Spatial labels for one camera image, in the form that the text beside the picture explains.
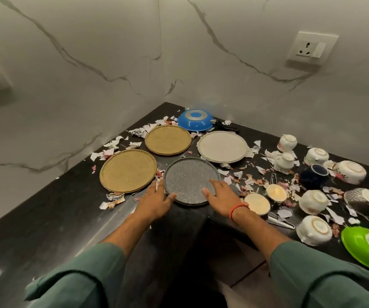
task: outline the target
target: hand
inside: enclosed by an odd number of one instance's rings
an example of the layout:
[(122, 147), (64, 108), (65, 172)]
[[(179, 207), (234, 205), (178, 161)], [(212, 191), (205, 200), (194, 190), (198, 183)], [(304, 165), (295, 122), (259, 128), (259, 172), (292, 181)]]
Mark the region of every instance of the hand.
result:
[(210, 182), (212, 183), (214, 190), (216, 191), (216, 196), (213, 196), (207, 188), (203, 188), (203, 196), (205, 196), (206, 200), (210, 203), (210, 205), (214, 208), (216, 212), (225, 217), (228, 217), (231, 209), (236, 205), (241, 204), (242, 201), (230, 189), (229, 185), (226, 182), (216, 181), (213, 179), (211, 179)]
[(152, 223), (155, 219), (167, 213), (175, 198), (176, 194), (172, 193), (165, 199), (164, 179), (159, 182), (157, 190), (156, 181), (153, 181), (146, 194), (141, 198), (134, 214)]

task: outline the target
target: rolled-up sleeve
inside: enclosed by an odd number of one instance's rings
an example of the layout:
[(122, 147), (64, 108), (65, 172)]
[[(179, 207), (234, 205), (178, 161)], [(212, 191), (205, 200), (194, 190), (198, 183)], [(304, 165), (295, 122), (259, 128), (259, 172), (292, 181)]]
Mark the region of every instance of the rolled-up sleeve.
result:
[(369, 271), (290, 241), (270, 257), (270, 273), (290, 307), (361, 307), (369, 303)]
[(126, 257), (112, 243), (99, 243), (26, 287), (25, 300), (39, 307), (114, 307)]

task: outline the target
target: person's right hand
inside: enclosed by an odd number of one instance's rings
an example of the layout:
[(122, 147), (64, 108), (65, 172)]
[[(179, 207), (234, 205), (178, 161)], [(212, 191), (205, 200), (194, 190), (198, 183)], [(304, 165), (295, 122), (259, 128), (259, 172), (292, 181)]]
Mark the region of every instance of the person's right hand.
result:
[(216, 191), (216, 196), (207, 189), (203, 188), (203, 196), (214, 208), (214, 210), (221, 215), (228, 217), (230, 211), (233, 207), (238, 204), (243, 203), (240, 198), (230, 189), (229, 185), (224, 181), (216, 181), (211, 179), (214, 190)]

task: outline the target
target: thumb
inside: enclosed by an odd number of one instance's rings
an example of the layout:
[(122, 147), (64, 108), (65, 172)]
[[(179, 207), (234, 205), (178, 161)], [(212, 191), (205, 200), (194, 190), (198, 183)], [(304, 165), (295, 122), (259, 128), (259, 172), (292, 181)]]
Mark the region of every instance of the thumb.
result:
[(166, 200), (164, 200), (165, 203), (168, 203), (168, 204), (172, 204), (173, 201), (175, 200), (176, 198), (176, 194), (175, 193), (171, 193), (169, 194), (169, 196), (166, 198)]
[(203, 188), (202, 193), (203, 193), (203, 196), (206, 198), (206, 200), (210, 204), (212, 204), (213, 202), (215, 202), (217, 200), (217, 198), (215, 196), (213, 196), (212, 193), (210, 192), (210, 190), (208, 190), (207, 188)]

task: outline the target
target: kitchen counter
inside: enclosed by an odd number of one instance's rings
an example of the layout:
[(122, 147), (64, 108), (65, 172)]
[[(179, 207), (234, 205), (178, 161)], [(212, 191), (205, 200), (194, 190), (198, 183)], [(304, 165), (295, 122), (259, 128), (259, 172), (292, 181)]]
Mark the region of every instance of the kitchen counter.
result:
[[(164, 116), (178, 117), (178, 110), (182, 112), (183, 108), (163, 103), (133, 124), (129, 130), (154, 123)], [(260, 153), (264, 153), (265, 149), (276, 150), (278, 137), (236, 124), (231, 126), (240, 129), (240, 135), (250, 147), (254, 145), (255, 140), (260, 139)], [(126, 137), (128, 133), (125, 131), (121, 135)], [(141, 138), (132, 138), (131, 134), (129, 139), (143, 141)], [(188, 151), (197, 153), (197, 140), (198, 138), (193, 140)], [(121, 141), (119, 146), (126, 147), (127, 144)], [(147, 151), (144, 144), (140, 149)], [(306, 151), (307, 148), (300, 144), (295, 148), (300, 160), (303, 160)], [(165, 170), (170, 163), (180, 158), (180, 155), (154, 156), (160, 170)], [(344, 160), (335, 155), (330, 155), (330, 158), (334, 161)], [(253, 158), (253, 162), (263, 168), (270, 167), (269, 162), (258, 155)], [(91, 167), (94, 164), (97, 170), (92, 174)], [(99, 209), (100, 203), (107, 201), (105, 195), (108, 193), (99, 181), (103, 164), (104, 161), (97, 159), (92, 162), (87, 156), (0, 219), (0, 307), (27, 307), (29, 303), (23, 301), (23, 294), (28, 283), (105, 238), (133, 212), (137, 205), (133, 199), (140, 197), (145, 190), (135, 196), (126, 196), (126, 201), (112, 211)], [(244, 159), (233, 163), (232, 166), (237, 169), (245, 164)], [(369, 166), (364, 167), (367, 170), (367, 179), (361, 186), (369, 188)], [(262, 177), (252, 166), (243, 173), (244, 177), (246, 173), (251, 173), (256, 179)], [(287, 177), (283, 174), (277, 176), (279, 180)], [(328, 185), (344, 191), (354, 188), (338, 179), (329, 181)], [(349, 216), (342, 203), (334, 203), (331, 208), (343, 217)], [(289, 221), (297, 225), (303, 217), (296, 207)], [(360, 217), (360, 220), (362, 226), (369, 228), (369, 221), (363, 217)], [(157, 307), (207, 221), (253, 246), (241, 229), (215, 213), (210, 206), (192, 209), (173, 205), (166, 216), (152, 224), (151, 229), (144, 233), (134, 249), (126, 266), (119, 307)], [(280, 227), (277, 229), (298, 240), (295, 231)], [(337, 238), (317, 249), (356, 263)]]

